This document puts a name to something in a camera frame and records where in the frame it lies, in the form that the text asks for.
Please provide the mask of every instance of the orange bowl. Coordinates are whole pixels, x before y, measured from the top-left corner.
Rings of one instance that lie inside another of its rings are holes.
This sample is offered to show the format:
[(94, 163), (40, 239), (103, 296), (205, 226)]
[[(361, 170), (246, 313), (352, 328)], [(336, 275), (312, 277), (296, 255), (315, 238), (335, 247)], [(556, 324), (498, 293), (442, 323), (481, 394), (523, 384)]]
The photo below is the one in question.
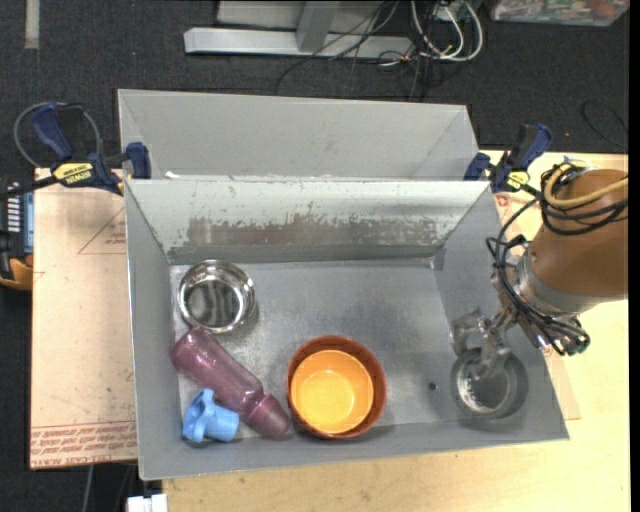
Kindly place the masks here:
[(363, 434), (380, 419), (386, 395), (382, 366), (369, 349), (349, 338), (315, 338), (289, 364), (289, 407), (298, 424), (317, 437)]

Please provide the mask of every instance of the gray metal tray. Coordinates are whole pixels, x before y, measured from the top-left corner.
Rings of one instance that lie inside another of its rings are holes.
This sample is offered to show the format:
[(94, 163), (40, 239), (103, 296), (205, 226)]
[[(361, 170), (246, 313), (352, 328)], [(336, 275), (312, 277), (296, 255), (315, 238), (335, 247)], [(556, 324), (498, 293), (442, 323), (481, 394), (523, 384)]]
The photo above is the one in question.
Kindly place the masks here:
[[(216, 179), (197, 183), (198, 190), (191, 196), (197, 204), (202, 204), (198, 198), (211, 192), (209, 187), (223, 186)], [(183, 186), (186, 190), (193, 183)], [(164, 195), (165, 203), (148, 200), (159, 189), (168, 192), (167, 187), (176, 192), (171, 197)], [(430, 183), (431, 194), (437, 195), (441, 187), (446, 185)], [(270, 256), (270, 262), (256, 262), (256, 254), (248, 251), (246, 245), (237, 253), (245, 257), (234, 263), (255, 282), (259, 314), (254, 322), (236, 332), (219, 335), (224, 346), (286, 406), (286, 368), (298, 346), (330, 333), (359, 340), (379, 358), (389, 386), (385, 413), (371, 431), (348, 442), (321, 441), (297, 431), (292, 431), (285, 441), (271, 441), (243, 427), (237, 439), (229, 444), (194, 447), (185, 443), (181, 439), (181, 418), (196, 387), (175, 371), (169, 359), (171, 344), (187, 330), (177, 310), (175, 293), (189, 265), (198, 263), (205, 254), (209, 258), (219, 258), (221, 252), (228, 255), (233, 246), (222, 244), (216, 250), (210, 243), (196, 251), (184, 252), (167, 243), (172, 239), (165, 237), (171, 231), (171, 219), (179, 218), (171, 205), (180, 197), (180, 190), (176, 182), (152, 180), (129, 183), (126, 194), (139, 462), (143, 478), (566, 438), (544, 360), (517, 329), (508, 332), (508, 342), (527, 369), (530, 388), (518, 413), (500, 420), (470, 421), (457, 409), (450, 392), (449, 373), (456, 356), (450, 346), (449, 322), (475, 308), (490, 313), (498, 307), (489, 281), (490, 261), (484, 237), (496, 233), (499, 222), (491, 194), (480, 187), (479, 199), (466, 215), (456, 218), (461, 221), (457, 227), (451, 226), (446, 240), (422, 246), (414, 240), (406, 246), (409, 252), (421, 247), (421, 258), (402, 257), (403, 245), (397, 243), (398, 239), (390, 244), (394, 258), (367, 259), (365, 256), (375, 254), (379, 245), (364, 244), (360, 248), (361, 259), (327, 260), (322, 238), (303, 246), (309, 257), (303, 262), (289, 261), (291, 246), (283, 243), (283, 239), (264, 253)], [(439, 208), (441, 212), (455, 211), (446, 201)], [(187, 210), (195, 217), (193, 207)], [(185, 224), (175, 223), (176, 228), (179, 225)], [(327, 247), (335, 248), (335, 240), (330, 242)], [(314, 247), (323, 258), (311, 258)], [(189, 256), (194, 260), (185, 261)]]

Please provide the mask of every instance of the wire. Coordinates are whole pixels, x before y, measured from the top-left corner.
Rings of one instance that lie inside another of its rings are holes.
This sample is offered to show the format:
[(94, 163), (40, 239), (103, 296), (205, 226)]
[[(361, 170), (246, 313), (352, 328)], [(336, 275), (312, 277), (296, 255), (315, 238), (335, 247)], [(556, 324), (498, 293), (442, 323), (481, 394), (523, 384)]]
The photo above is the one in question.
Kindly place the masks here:
[(417, 6), (416, 6), (416, 1), (415, 0), (411, 0), (411, 2), (409, 2), (410, 12), (411, 12), (411, 21), (413, 23), (413, 26), (418, 31), (418, 34), (421, 36), (423, 42), (427, 45), (427, 49), (434, 54), (434, 55), (427, 54), (426, 56), (435, 57), (435, 58), (438, 58), (439, 60), (443, 60), (443, 61), (467, 62), (467, 61), (470, 61), (470, 60), (474, 59), (475, 57), (477, 57), (478, 54), (480, 53), (480, 51), (482, 50), (482, 47), (484, 45), (484, 35), (483, 35), (482, 24), (480, 22), (480, 19), (478, 18), (478, 15), (476, 14), (476, 12), (474, 11), (473, 7), (471, 7), (471, 4), (469, 4), (469, 2), (467, 0), (461, 0), (461, 2), (465, 6), (465, 8), (468, 10), (469, 15), (471, 17), (471, 20), (473, 22), (473, 25), (477, 29), (476, 47), (469, 55), (466, 55), (466, 56), (463, 56), (463, 57), (458, 57), (458, 55), (461, 53), (462, 49), (464, 48), (464, 35), (463, 35), (463, 32), (462, 32), (462, 29), (460, 28), (460, 26), (458, 25), (457, 21), (455, 20), (455, 18), (451, 14), (451, 11), (447, 7), (445, 7), (445, 12), (447, 13), (449, 18), (451, 19), (451, 22), (452, 22), (452, 24), (453, 24), (453, 26), (454, 26), (454, 28), (456, 30), (456, 33), (458, 35), (459, 45), (458, 45), (458, 48), (454, 52), (448, 53), (448, 50), (440, 50), (440, 49), (438, 49), (438, 48), (436, 48), (434, 46), (434, 44), (431, 42), (431, 39), (429, 38), (429, 36), (425, 32), (425, 30), (423, 28), (423, 24), (420, 23), (420, 19), (418, 17), (418, 9), (417, 9)]
[(120, 510), (120, 506), (122, 504), (122, 498), (123, 493), (124, 493), (124, 487), (127, 483), (130, 483), (130, 478), (131, 478), (131, 474), (132, 474), (132, 470), (135, 466), (128, 464), (127, 465), (127, 469), (124, 472), (124, 476), (122, 477), (122, 482), (120, 483), (120, 489), (118, 490), (118, 495), (116, 498), (116, 504), (113, 507), (113, 512), (118, 512), (118, 510)]
[(89, 471), (87, 472), (87, 484), (84, 489), (84, 499), (82, 500), (82, 512), (87, 512), (89, 507), (89, 495), (91, 494), (91, 483), (93, 482), (93, 470), (94, 465), (89, 466)]
[(343, 39), (344, 37), (348, 36), (348, 35), (352, 35), (356, 30), (358, 30), (362, 25), (365, 24), (365, 22), (369, 22), (371, 23), (371, 19), (372, 17), (377, 16), (380, 11), (386, 7), (388, 4), (388, 2), (384, 2), (382, 3), (375, 11), (374, 13), (371, 15), (371, 17), (368, 18), (364, 18), (362, 21), (360, 21), (359, 23), (357, 23), (356, 25), (354, 25), (350, 30), (348, 30), (347, 32), (344, 32), (342, 34), (340, 34), (338, 37), (336, 37), (335, 39), (329, 41), (327, 44), (325, 44), (324, 46), (318, 48), (315, 52), (313, 52), (312, 54), (306, 56), (303, 60), (296, 62), (295, 64), (293, 64), (292, 66), (290, 66), (289, 68), (287, 68), (284, 73), (282, 73), (280, 75), (280, 77), (278, 78), (278, 81), (276, 83), (276, 87), (275, 87), (275, 95), (278, 96), (279, 92), (280, 92), (280, 87), (282, 86), (282, 82), (284, 81), (284, 79), (294, 70), (297, 69), (298, 67), (302, 66), (303, 64), (309, 62), (309, 60), (313, 59), (314, 57), (317, 57), (321, 52), (323, 52), (324, 50), (326, 50), (327, 48), (329, 48), (331, 45), (337, 43), (338, 41), (340, 41), (341, 39)]
[(385, 27), (385, 25), (387, 25), (387, 23), (389, 23), (391, 18), (393, 18), (393, 15), (396, 13), (396, 10), (398, 9), (398, 5), (400, 4), (400, 0), (398, 0), (398, 1), (393, 3), (393, 7), (391, 8), (391, 11), (389, 12), (389, 14), (385, 18), (385, 20), (382, 23), (380, 23), (380, 25), (375, 27), (373, 30), (369, 30), (369, 28), (373, 24), (375, 24), (376, 17), (380, 14), (382, 9), (385, 7), (385, 4), (387, 4), (387, 3), (389, 3), (389, 2), (385, 2), (380, 7), (378, 7), (378, 9), (376, 9), (376, 11), (369, 17), (369, 20), (370, 20), (369, 24), (367, 25), (367, 28), (365, 29), (364, 33), (362, 34), (362, 37), (360, 38), (360, 40), (357, 43), (351, 45), (351, 47), (347, 48), (346, 50), (341, 51), (338, 55), (334, 55), (333, 57), (329, 58), (329, 61), (340, 59), (340, 58), (348, 55), (349, 53), (351, 53), (353, 50), (359, 51), (360, 47), (367, 41), (367, 39), (369, 39), (372, 35), (376, 34), (377, 32), (380, 32), (380, 30), (382, 30)]
[[(554, 166), (549, 171), (543, 173), (541, 185), (543, 188), (545, 188), (548, 184), (549, 179), (551, 177), (554, 177), (554, 184), (552, 184), (553, 186), (550, 190), (551, 193), (555, 195), (557, 187), (566, 186), (578, 177), (583, 176), (587, 172), (591, 171), (589, 169), (585, 169), (584, 167), (576, 166), (572, 163), (564, 163), (559, 166)], [(625, 178), (615, 182), (614, 184), (616, 185), (616, 187), (612, 188), (614, 190), (617, 190), (619, 187), (626, 185)], [(592, 197), (589, 197), (590, 195), (585, 195), (582, 198), (579, 198), (581, 199), (579, 204), (574, 205), (572, 208), (587, 206), (588, 204), (591, 204), (595, 200), (602, 197), (604, 193), (610, 193), (612, 191), (612, 189), (609, 188), (608, 191), (605, 192), (606, 188), (607, 187), (601, 189), (600, 191), (596, 191), (596, 193)], [(591, 343), (591, 338), (589, 337), (588, 333), (582, 328), (580, 322), (575, 316), (571, 317), (568, 321), (565, 321), (564, 319), (546, 315), (533, 308), (519, 295), (518, 292), (515, 291), (513, 285), (510, 282), (509, 276), (507, 275), (507, 268), (513, 267), (512, 264), (507, 262), (507, 255), (515, 247), (522, 245), (526, 246), (527, 241), (522, 235), (518, 235), (515, 238), (506, 241), (506, 232), (509, 227), (515, 222), (515, 220), (520, 215), (522, 215), (522, 213), (539, 202), (542, 210), (543, 222), (549, 229), (566, 236), (587, 233), (589, 231), (599, 229), (611, 222), (625, 220), (627, 217), (621, 218), (619, 217), (619, 215), (627, 208), (628, 200), (627, 198), (625, 198), (622, 200), (618, 200), (611, 205), (597, 208), (589, 212), (582, 211), (576, 213), (572, 212), (571, 208), (554, 208), (553, 206), (548, 204), (545, 195), (540, 194), (535, 189), (532, 189), (529, 192), (533, 193), (535, 197), (528, 201), (507, 220), (497, 237), (487, 238), (485, 240), (485, 243), (494, 260), (494, 268), (496, 270), (500, 285), (511, 300), (511, 303), (513, 304), (513, 307), (515, 307), (517, 313), (522, 315), (528, 322), (538, 327), (542, 335), (546, 337), (547, 342), (549, 342), (549, 344), (553, 347), (554, 350), (556, 350), (556, 352), (561, 355), (572, 355), (577, 352), (584, 351)], [(602, 215), (605, 215), (605, 217), (600, 218), (596, 222), (582, 222), (584, 219), (595, 218)], [(583, 224), (584, 227), (575, 230), (559, 229), (558, 227), (550, 224), (549, 217), (576, 221)]]
[[(30, 107), (27, 107), (20, 113), (20, 115), (18, 115), (18, 117), (15, 120), (15, 123), (13, 124), (13, 140), (16, 144), (16, 147), (18, 148), (18, 151), (20, 151), (20, 154), (25, 158), (25, 160), (29, 162), (34, 168), (42, 168), (47, 166), (43, 166), (40, 163), (38, 163), (36, 160), (31, 158), (31, 156), (27, 153), (27, 151), (22, 146), (22, 143), (20, 141), (20, 125), (22, 124), (22, 121), (24, 120), (24, 118), (27, 117), (29, 114), (33, 113), (34, 111), (36, 111), (41, 107), (44, 107), (45, 105), (49, 105), (50, 103), (54, 103), (54, 102), (44, 101), (40, 103), (35, 103)], [(60, 103), (60, 102), (56, 102), (56, 103), (57, 105), (62, 107), (66, 107), (68, 105), (67, 103)], [(102, 136), (100, 135), (100, 130), (98, 129), (98, 125), (95, 123), (95, 121), (89, 114), (84, 112), (84, 110), (82, 112), (82, 115), (89, 122), (89, 125), (93, 130), (93, 134), (96, 139), (96, 153), (102, 154)]]
[(605, 196), (615, 190), (626, 187), (628, 183), (628, 177), (625, 176), (620, 181), (616, 181), (606, 187), (601, 188), (600, 190), (595, 190), (589, 194), (585, 194), (580, 197), (575, 197), (572, 199), (558, 199), (554, 194), (554, 187), (558, 180), (566, 175), (567, 170), (575, 170), (575, 167), (572, 164), (563, 164), (557, 167), (557, 169), (549, 176), (544, 185), (544, 199), (551, 206), (556, 208), (572, 208), (576, 206), (583, 206), (590, 202), (593, 202), (597, 199), (600, 199), (602, 196)]
[(596, 128), (596, 126), (589, 119), (590, 116), (589, 116), (589, 113), (588, 113), (588, 110), (589, 110), (588, 107), (590, 105), (602, 105), (605, 109), (607, 109), (615, 117), (616, 121), (618, 121), (620, 126), (622, 126), (622, 129), (624, 130), (625, 135), (628, 136), (629, 135), (629, 128), (627, 128), (627, 125), (625, 124), (625, 122), (622, 119), (622, 117), (620, 116), (620, 114), (618, 114), (610, 105), (608, 105), (604, 101), (599, 101), (599, 100), (587, 100), (582, 104), (582, 106), (580, 108), (580, 113), (582, 114), (582, 117), (583, 117), (585, 123), (587, 123), (587, 126), (589, 128), (591, 128), (594, 132), (596, 132), (598, 135), (600, 135), (600, 137), (602, 137), (607, 142), (611, 142), (611, 144), (615, 144), (616, 146), (618, 146), (619, 148), (623, 149), (624, 151), (629, 151), (629, 147), (626, 144), (624, 144), (622, 142), (619, 142), (619, 141), (617, 141), (615, 139), (612, 139), (610, 137), (607, 137), (600, 130), (598, 130), (598, 128)]

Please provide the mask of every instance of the pink water bottle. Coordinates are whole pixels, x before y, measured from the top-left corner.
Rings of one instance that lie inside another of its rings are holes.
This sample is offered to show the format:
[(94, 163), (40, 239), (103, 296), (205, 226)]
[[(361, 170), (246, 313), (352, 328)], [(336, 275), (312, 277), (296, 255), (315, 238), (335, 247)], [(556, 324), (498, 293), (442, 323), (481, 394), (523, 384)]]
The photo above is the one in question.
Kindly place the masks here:
[(278, 400), (266, 394), (260, 380), (203, 327), (192, 328), (176, 342), (171, 360), (178, 370), (213, 389), (217, 401), (237, 412), (256, 432), (282, 439), (289, 430), (291, 420)]

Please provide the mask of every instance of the gray carpet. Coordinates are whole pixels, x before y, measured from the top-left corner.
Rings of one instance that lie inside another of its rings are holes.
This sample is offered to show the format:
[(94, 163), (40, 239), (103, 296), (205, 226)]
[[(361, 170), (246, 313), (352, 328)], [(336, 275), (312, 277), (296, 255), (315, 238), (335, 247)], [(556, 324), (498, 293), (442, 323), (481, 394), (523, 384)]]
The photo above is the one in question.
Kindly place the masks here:
[[(183, 33), (213, 23), (214, 2), (41, 0), (40, 49), (24, 49), (24, 2), (0, 11), (0, 173), (30, 172), (12, 141), (16, 116), (46, 100), (80, 102), (119, 149), (118, 88), (275, 94), (294, 58), (186, 56)], [(437, 70), (442, 83), (414, 101), (464, 104), (482, 148), (509, 145), (522, 122), (546, 124), (552, 151), (620, 153), (629, 120), (629, 21), (596, 29), (492, 22), (477, 59)], [(405, 23), (399, 19), (396, 30)], [(309, 59), (279, 93), (407, 101), (410, 80), (351, 60)], [(587, 107), (587, 117), (583, 115)], [(30, 149), (43, 161), (50, 155)], [(30, 472), (26, 465), (30, 296), (0, 288), (0, 510), (80, 510), (86, 468)], [(88, 510), (113, 510), (126, 467), (96, 469)], [(127, 481), (139, 488), (139, 482)]]

